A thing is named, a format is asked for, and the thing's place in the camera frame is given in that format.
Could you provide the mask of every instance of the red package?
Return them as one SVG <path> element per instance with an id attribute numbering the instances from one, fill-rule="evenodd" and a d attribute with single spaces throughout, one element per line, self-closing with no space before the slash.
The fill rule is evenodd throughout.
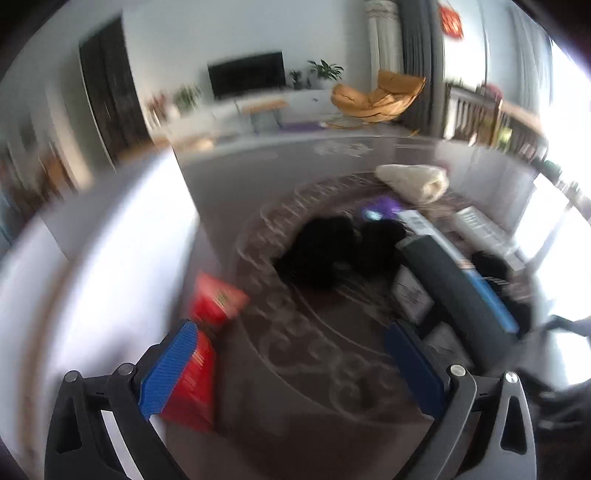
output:
<path id="1" fill-rule="evenodd" d="M 215 327 L 221 327 L 234 318 L 248 303 L 248 295 L 205 273 L 199 273 L 195 282 L 191 318 Z"/>
<path id="2" fill-rule="evenodd" d="M 162 418 L 197 431 L 212 429 L 215 362 L 211 340 L 199 331 L 197 347 L 160 414 Z"/>

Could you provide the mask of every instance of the curtain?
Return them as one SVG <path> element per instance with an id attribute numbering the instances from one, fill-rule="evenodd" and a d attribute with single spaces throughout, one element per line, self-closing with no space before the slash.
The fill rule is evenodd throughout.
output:
<path id="1" fill-rule="evenodd" d="M 519 104 L 539 115 L 547 108 L 552 91 L 552 51 L 548 34 L 521 8 L 509 5 L 517 35 Z"/>
<path id="2" fill-rule="evenodd" d="M 398 5 L 392 0 L 366 0 L 372 88 L 378 85 L 378 70 L 402 72 L 402 31 Z"/>
<path id="3" fill-rule="evenodd" d="M 402 124 L 423 135 L 443 132 L 443 30 L 437 0 L 398 0 L 402 25 L 404 73 L 425 77 L 427 83 L 401 115 Z"/>

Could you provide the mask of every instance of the red decoration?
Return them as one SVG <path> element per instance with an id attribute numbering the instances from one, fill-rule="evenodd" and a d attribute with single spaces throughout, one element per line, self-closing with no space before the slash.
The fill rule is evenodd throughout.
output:
<path id="1" fill-rule="evenodd" d="M 462 30 L 460 14 L 452 7 L 444 7 L 443 5 L 439 5 L 439 14 L 441 15 L 443 33 L 448 37 L 462 40 L 464 38 L 464 31 Z"/>

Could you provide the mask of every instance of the blue gripper pad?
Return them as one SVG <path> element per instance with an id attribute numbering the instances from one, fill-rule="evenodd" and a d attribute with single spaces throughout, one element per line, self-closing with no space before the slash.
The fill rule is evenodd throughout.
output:
<path id="1" fill-rule="evenodd" d="M 141 383 L 138 407 L 146 419 L 164 410 L 196 348 L 197 326 L 187 322 Z"/>
<path id="2" fill-rule="evenodd" d="M 421 411 L 434 419 L 442 416 L 446 409 L 446 386 L 400 325 L 390 325 L 384 345 Z"/>

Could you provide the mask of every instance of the white towel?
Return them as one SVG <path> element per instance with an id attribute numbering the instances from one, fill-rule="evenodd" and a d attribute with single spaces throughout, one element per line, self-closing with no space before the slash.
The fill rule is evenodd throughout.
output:
<path id="1" fill-rule="evenodd" d="M 380 165 L 375 176 L 414 205 L 434 202 L 449 187 L 445 170 L 431 165 Z"/>

